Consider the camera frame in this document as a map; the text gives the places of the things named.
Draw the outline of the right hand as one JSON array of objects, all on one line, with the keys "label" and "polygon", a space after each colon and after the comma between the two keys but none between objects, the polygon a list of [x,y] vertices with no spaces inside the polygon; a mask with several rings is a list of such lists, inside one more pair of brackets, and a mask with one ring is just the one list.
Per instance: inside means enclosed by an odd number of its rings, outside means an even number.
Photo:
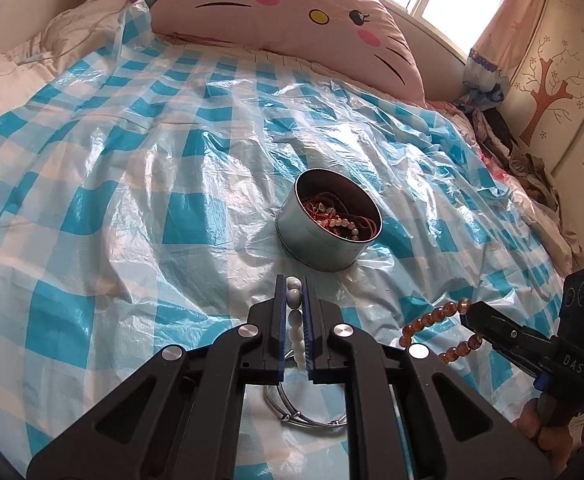
[{"label": "right hand", "polygon": [[529,400],[512,425],[546,456],[557,477],[566,468],[570,456],[584,446],[584,414],[573,418],[567,426],[542,426],[537,404],[537,399]]}]

